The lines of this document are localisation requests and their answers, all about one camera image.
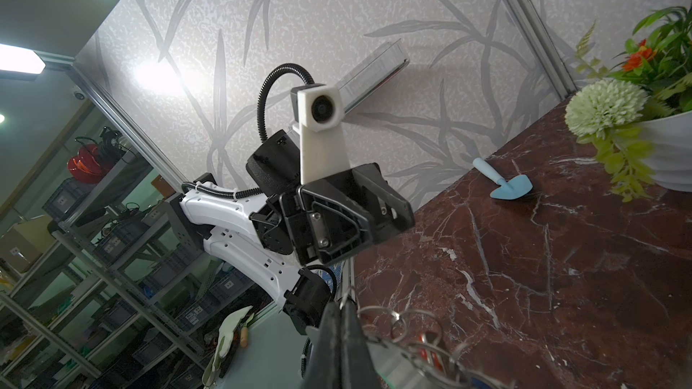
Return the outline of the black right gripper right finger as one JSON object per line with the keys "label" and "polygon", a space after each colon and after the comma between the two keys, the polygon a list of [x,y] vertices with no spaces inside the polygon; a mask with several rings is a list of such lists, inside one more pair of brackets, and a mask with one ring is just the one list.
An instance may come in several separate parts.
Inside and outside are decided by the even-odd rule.
{"label": "black right gripper right finger", "polygon": [[374,369],[367,337],[362,331],[358,307],[349,298],[340,304],[341,347],[340,383],[346,389],[379,389],[380,379]]}

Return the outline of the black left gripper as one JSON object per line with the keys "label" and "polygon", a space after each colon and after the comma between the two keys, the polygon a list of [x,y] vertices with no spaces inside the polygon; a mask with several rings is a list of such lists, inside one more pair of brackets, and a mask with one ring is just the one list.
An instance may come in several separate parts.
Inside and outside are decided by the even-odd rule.
{"label": "black left gripper", "polygon": [[274,194],[250,221],[261,246],[301,266],[330,266],[416,225],[409,201],[367,163]]}

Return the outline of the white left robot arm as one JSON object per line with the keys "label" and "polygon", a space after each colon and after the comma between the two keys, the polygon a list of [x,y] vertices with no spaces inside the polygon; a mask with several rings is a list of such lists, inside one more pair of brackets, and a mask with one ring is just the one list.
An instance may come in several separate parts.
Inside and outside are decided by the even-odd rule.
{"label": "white left robot arm", "polygon": [[[290,98],[299,137],[268,133],[270,90],[283,76],[300,78]],[[169,199],[174,232],[248,277],[299,332],[317,327],[336,298],[333,266],[414,227],[409,201],[375,163],[351,165],[342,129],[344,107],[334,86],[285,63],[264,80],[257,104],[259,148],[246,169],[256,186],[233,191],[212,175],[186,182]]]}

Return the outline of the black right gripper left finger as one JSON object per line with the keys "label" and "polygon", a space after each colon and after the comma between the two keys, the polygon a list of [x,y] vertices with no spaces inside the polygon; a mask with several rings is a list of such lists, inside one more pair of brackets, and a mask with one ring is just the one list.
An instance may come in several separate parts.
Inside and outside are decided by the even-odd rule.
{"label": "black right gripper left finger", "polygon": [[324,315],[320,322],[317,340],[314,344],[301,388],[341,388],[341,353],[341,309],[337,303],[329,303],[324,309]]}

